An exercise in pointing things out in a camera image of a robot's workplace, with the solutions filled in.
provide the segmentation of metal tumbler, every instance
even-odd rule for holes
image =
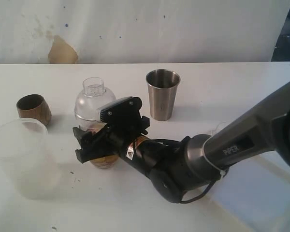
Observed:
[[[172,116],[180,76],[170,70],[157,69],[146,75],[149,93],[150,115],[158,121]]]

